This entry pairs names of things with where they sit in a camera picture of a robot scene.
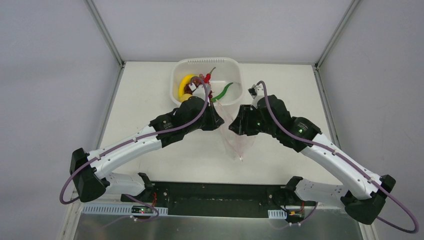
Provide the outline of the clear pink zip bag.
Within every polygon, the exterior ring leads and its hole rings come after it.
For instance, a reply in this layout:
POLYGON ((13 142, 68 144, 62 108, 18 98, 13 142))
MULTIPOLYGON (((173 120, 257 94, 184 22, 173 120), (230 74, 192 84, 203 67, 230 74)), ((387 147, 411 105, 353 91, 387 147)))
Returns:
POLYGON ((230 124, 235 119, 235 105, 222 105, 217 101, 214 103, 214 107, 224 120, 224 123, 219 127, 219 131, 226 154, 234 161, 243 162, 246 151, 253 146, 256 136, 237 135, 229 130, 230 124))

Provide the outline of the red grape bunch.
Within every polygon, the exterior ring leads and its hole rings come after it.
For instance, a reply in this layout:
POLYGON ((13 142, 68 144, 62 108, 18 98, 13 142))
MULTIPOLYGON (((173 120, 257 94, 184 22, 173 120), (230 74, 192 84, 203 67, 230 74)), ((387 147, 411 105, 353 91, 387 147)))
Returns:
POLYGON ((183 93, 192 95, 193 92, 198 88, 198 86, 199 83, 197 81, 188 82, 183 88, 183 93))

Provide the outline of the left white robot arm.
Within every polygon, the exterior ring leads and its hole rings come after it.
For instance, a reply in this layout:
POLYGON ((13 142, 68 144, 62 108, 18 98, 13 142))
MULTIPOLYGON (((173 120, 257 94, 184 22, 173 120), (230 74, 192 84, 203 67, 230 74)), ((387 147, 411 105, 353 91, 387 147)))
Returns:
POLYGON ((224 122, 212 103, 193 96, 115 144, 89 152, 83 148, 74 150, 69 173, 77 199, 86 203, 103 194, 118 194, 130 195, 143 203, 149 201, 153 189, 147 185, 145 176, 115 173, 114 170, 141 155, 179 142, 193 131, 214 131, 224 122))

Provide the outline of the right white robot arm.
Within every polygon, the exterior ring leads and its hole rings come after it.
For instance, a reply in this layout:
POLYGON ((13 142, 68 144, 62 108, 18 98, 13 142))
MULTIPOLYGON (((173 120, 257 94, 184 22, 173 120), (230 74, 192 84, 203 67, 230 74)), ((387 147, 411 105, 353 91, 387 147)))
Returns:
POLYGON ((261 98, 255 105, 241 105, 229 130, 239 136, 271 135, 285 147, 324 167, 341 182, 333 185, 293 176, 283 192, 284 200, 290 205, 300 201, 321 202, 344 209, 354 220, 370 225, 386 203, 387 195, 357 171, 362 166, 355 161, 348 164, 338 157, 341 150, 319 127, 307 118, 291 116, 284 102, 275 95, 261 98))

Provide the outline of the red chili pepper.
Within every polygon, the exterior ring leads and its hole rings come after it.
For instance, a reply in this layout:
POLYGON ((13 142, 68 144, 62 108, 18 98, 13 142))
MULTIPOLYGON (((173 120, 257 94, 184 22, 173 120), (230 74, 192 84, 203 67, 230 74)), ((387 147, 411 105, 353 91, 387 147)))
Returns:
POLYGON ((216 69, 216 67, 213 67, 212 69, 211 69, 211 71, 209 72, 209 73, 207 73, 206 75, 203 75, 203 74, 199 74, 199 77, 203 80, 203 82, 205 83, 205 84, 209 84, 210 83, 210 80, 211 80, 211 77, 212 77, 212 73, 213 73, 213 71, 216 69))

